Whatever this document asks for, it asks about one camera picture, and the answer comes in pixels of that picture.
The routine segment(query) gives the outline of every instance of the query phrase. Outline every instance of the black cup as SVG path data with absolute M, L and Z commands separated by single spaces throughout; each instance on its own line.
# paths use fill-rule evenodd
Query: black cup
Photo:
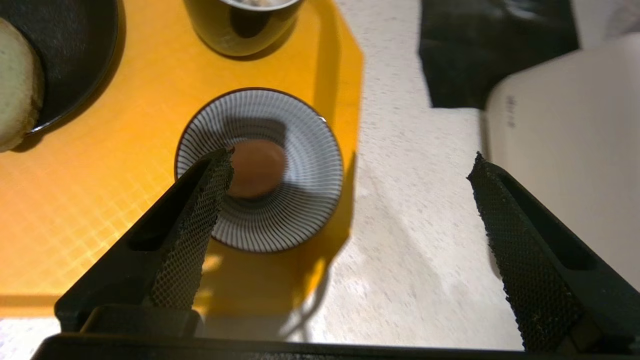
M 255 54 L 273 44 L 294 22 L 302 0 L 278 6 L 242 0 L 184 0 L 200 38 L 229 56 Z

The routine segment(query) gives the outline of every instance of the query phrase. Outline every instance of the ceramic cup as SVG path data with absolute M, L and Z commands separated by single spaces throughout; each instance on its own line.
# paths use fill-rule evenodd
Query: ceramic cup
M 246 56 L 273 44 L 292 25 L 302 0 L 184 0 L 191 23 L 215 51 Z
M 342 156 L 324 119 L 303 101 L 266 88 L 235 90 L 205 105 L 178 145 L 180 177 L 207 153 L 249 139 L 281 146 L 287 163 L 280 186 L 258 200 L 225 197 L 213 238 L 250 252 L 278 252 L 307 241 L 340 199 Z

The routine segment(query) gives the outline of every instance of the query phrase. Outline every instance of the striped ceramic dish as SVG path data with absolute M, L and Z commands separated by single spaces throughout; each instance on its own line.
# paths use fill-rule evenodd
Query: striped ceramic dish
M 191 119 L 180 139 L 176 177 L 204 154 L 248 139 L 281 146 L 285 174 L 276 190 L 258 200 L 226 197 L 212 236 L 252 252 L 295 247 L 329 220 L 342 188 L 337 142 L 324 119 L 304 102 L 264 88 L 214 99 Z

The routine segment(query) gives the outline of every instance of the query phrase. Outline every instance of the orange tray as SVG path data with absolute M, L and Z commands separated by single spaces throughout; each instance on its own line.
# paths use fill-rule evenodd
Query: orange tray
M 58 297 L 173 183 L 194 113 L 246 86 L 289 92 L 327 119 L 344 158 L 342 198 L 324 229 L 295 249 L 260 255 L 210 242 L 195 306 L 205 315 L 298 307 L 351 223 L 363 59 L 343 18 L 330 0 L 306 0 L 285 41 L 233 60 L 198 39 L 182 1 L 125 0 L 120 12 L 116 57 L 94 99 L 0 154 L 0 316 L 52 315 Z

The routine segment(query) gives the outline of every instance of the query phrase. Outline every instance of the black cloth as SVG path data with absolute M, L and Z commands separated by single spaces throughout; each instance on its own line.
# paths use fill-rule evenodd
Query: black cloth
M 419 52 L 436 108 L 484 109 L 501 79 L 576 49 L 569 0 L 422 0 Z

